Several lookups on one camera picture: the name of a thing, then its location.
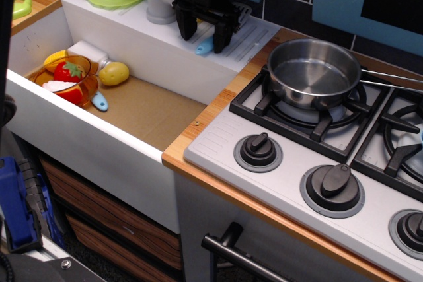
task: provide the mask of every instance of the blue handle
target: blue handle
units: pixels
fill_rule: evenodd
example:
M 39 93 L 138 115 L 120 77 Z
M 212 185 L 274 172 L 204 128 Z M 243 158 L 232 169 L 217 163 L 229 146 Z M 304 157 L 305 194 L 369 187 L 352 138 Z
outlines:
M 203 40 L 198 45 L 197 50 L 196 50 L 196 55 L 207 54 L 210 51 L 212 51 L 213 49 L 214 49 L 213 36 L 210 36 L 210 37 L 206 38 L 205 40 Z
M 50 199 L 50 194 L 48 193 L 47 184 L 45 183 L 41 174 L 37 174 L 37 177 L 40 180 L 42 194 L 47 206 L 47 210 L 41 212 L 41 215 L 48 223 L 48 228 L 50 230 L 50 236 L 52 237 L 52 240 L 62 249 L 66 250 L 65 240 L 63 239 L 58 226 L 54 222 L 53 205 L 52 200 Z
M 13 157 L 0 158 L 0 205 L 13 249 L 38 239 L 25 199 L 26 188 L 18 164 Z
M 104 95 L 97 91 L 95 95 L 91 98 L 93 105 L 100 111 L 106 112 L 108 109 L 108 103 Z

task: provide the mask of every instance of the brown cardboard liner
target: brown cardboard liner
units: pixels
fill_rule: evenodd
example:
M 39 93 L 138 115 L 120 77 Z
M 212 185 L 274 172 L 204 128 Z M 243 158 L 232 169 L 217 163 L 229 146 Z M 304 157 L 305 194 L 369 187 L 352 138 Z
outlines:
M 91 103 L 84 109 L 161 151 L 206 107 L 135 77 L 117 86 L 99 83 L 98 90 L 107 99 L 107 112 Z

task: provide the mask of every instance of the oven door handle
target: oven door handle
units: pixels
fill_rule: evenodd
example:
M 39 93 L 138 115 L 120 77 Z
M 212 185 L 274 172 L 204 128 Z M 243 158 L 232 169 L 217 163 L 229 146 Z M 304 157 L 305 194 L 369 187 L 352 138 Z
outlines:
M 236 249 L 234 249 L 235 243 L 238 241 L 238 238 L 243 230 L 244 229 L 240 224 L 232 222 L 221 239 L 206 234 L 201 242 L 201 246 L 213 254 L 225 258 L 228 262 L 248 271 L 263 281 L 288 282 L 287 279 L 284 279 L 280 275 L 258 264 L 243 254 L 240 254 Z

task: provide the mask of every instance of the saucepan handle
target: saucepan handle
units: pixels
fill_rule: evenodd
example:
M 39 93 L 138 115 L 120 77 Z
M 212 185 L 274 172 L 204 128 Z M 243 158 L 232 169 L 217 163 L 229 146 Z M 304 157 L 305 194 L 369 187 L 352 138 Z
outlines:
M 418 79 L 409 79 L 408 77 L 403 77 L 403 76 L 394 75 L 394 74 L 387 74 L 387 73 L 381 73 L 381 72 L 376 72 L 376 71 L 368 71 L 367 69 L 362 69 L 362 72 L 369 73 L 369 74 L 375 74 L 375 75 L 383 75 L 383 76 L 386 76 L 386 77 L 394 77 L 396 79 L 403 79 L 403 80 L 406 80 L 406 81 L 423 84 L 423 81 L 420 81 Z M 397 86 L 397 85 L 385 84 L 385 83 L 378 83 L 378 82 L 372 82 L 372 81 L 365 81 L 365 80 L 360 80 L 360 82 L 367 83 L 367 84 L 373 84 L 373 85 L 379 85 L 379 86 L 385 86 L 385 87 L 393 87 L 393 88 L 404 89 L 404 90 L 411 90 L 412 92 L 423 93 L 423 90 L 416 89 L 416 88 L 403 87 L 403 86 Z

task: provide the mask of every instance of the stainless steel saucepan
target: stainless steel saucepan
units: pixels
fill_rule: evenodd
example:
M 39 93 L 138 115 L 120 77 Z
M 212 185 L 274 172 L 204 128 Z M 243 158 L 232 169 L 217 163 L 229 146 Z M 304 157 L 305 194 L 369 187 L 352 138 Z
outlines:
M 270 88 L 275 95 L 292 106 L 308 110 L 327 110 L 341 104 L 362 81 L 362 72 L 423 83 L 362 70 L 358 60 L 348 50 L 315 39 L 297 39 L 280 44 L 270 53 L 267 68 Z M 362 82 L 423 93 L 423 90 L 413 88 Z

